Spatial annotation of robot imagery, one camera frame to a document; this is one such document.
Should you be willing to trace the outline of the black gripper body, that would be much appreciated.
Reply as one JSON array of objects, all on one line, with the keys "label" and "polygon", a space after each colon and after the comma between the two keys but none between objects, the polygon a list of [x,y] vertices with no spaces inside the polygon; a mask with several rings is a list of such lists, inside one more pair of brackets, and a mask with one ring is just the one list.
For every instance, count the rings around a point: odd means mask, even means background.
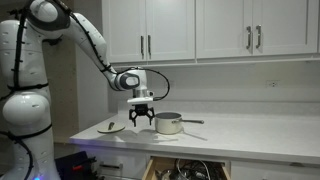
[{"label": "black gripper body", "polygon": [[149,107],[147,104],[137,104],[134,106],[133,116],[147,116],[150,117],[151,114],[149,113]]}]

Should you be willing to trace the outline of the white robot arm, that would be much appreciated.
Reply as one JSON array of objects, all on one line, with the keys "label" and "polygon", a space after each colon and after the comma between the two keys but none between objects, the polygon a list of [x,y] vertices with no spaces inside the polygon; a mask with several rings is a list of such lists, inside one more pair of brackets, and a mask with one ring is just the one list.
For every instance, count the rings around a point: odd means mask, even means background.
[{"label": "white robot arm", "polygon": [[131,90],[133,105],[153,100],[146,73],[131,68],[119,73],[107,61],[103,36],[83,15],[61,0],[28,0],[18,20],[0,24],[1,69],[9,96],[3,116],[13,146],[14,165],[1,180],[60,180],[55,159],[50,91],[42,43],[63,36],[72,39],[91,58],[116,91]]}]

